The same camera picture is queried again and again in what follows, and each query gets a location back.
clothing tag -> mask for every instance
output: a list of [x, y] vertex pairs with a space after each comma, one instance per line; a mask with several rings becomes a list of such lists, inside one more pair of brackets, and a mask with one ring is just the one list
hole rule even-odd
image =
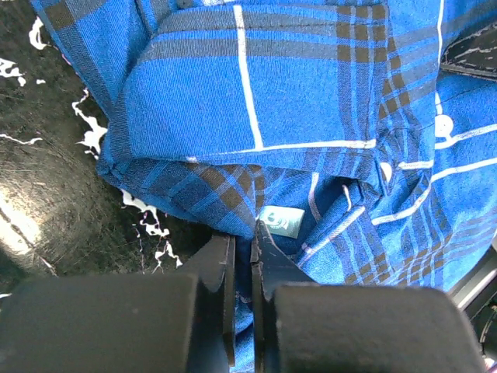
[[259, 219], [266, 223], [271, 234], [295, 239], [301, 230], [303, 217], [304, 210], [300, 208], [265, 206], [261, 210]]

black marble table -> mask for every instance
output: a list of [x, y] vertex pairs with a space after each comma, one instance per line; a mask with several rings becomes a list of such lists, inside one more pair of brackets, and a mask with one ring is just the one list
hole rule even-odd
[[29, 2], [0, 1], [0, 294], [29, 277], [174, 270], [210, 238], [96, 175], [105, 126]]

shirt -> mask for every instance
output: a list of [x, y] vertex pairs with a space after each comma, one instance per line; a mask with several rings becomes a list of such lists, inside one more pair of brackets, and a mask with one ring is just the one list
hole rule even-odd
[[453, 287], [497, 222], [495, 83], [440, 72], [496, 0], [32, 0], [109, 119], [99, 175], [236, 235], [237, 366], [252, 371], [249, 243], [320, 284]]

blue plaid shirt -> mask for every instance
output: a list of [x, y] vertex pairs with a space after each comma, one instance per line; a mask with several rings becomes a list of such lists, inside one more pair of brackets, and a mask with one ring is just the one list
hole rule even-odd
[[496, 0], [33, 0], [109, 118], [98, 172], [238, 236], [235, 371], [251, 371], [249, 242], [322, 284], [450, 289], [497, 223], [495, 83], [440, 73]]

